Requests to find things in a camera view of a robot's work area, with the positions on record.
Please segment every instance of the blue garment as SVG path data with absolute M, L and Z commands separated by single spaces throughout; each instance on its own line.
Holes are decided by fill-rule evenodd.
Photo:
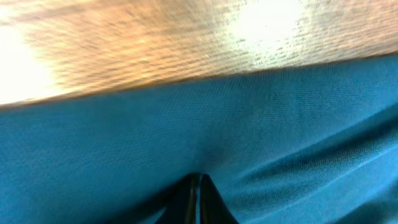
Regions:
M 398 56 L 6 110 L 0 223 L 102 223 L 191 172 L 240 223 L 397 222 L 397 148 Z

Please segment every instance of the wooden surface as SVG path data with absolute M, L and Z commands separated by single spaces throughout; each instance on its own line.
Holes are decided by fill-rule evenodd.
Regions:
M 396 51 L 396 0 L 2 0 L 0 105 Z

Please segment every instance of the brown wood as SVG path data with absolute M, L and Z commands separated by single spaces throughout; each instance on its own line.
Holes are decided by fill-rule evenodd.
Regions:
M 2 0 L 0 104 L 396 51 L 395 0 Z

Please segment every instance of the fabric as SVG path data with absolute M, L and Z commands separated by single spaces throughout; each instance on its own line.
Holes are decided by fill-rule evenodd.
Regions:
M 191 172 L 240 223 L 398 222 L 397 148 L 398 56 L 6 110 L 0 223 L 103 223 Z

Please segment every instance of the blue fabric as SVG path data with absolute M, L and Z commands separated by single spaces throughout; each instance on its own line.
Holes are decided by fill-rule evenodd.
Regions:
M 101 223 L 191 172 L 241 223 L 397 222 L 397 148 L 398 56 L 7 110 L 0 223 Z

